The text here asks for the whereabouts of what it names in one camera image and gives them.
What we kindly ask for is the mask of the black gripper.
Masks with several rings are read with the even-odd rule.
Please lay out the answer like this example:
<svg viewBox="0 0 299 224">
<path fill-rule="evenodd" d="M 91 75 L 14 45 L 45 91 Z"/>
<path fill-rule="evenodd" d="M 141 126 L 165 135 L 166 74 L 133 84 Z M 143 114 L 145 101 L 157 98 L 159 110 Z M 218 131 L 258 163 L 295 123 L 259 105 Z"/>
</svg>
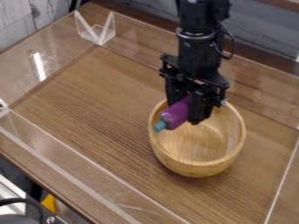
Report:
<svg viewBox="0 0 299 224">
<path fill-rule="evenodd" d="M 222 60 L 230 59 L 223 54 L 226 34 L 223 30 L 210 33 L 178 30 L 179 52 L 161 57 L 169 105 L 191 94 L 189 122 L 193 125 L 211 117 L 214 107 L 226 99 L 230 82 L 219 71 Z"/>
</svg>

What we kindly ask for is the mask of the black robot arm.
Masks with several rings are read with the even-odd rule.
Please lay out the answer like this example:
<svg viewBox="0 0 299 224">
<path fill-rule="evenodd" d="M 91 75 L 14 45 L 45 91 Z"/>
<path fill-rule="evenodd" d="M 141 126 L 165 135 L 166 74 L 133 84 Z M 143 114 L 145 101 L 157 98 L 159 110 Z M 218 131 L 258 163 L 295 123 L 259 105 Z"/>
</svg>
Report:
<svg viewBox="0 0 299 224">
<path fill-rule="evenodd" d="M 194 125 L 211 117 L 226 103 L 229 80 L 221 75 L 221 62 L 233 58 L 223 53 L 230 34 L 222 22 L 230 18 L 230 0 L 177 0 L 179 10 L 179 51 L 163 54 L 161 75 L 169 108 L 157 124 L 174 130 L 185 123 Z"/>
</svg>

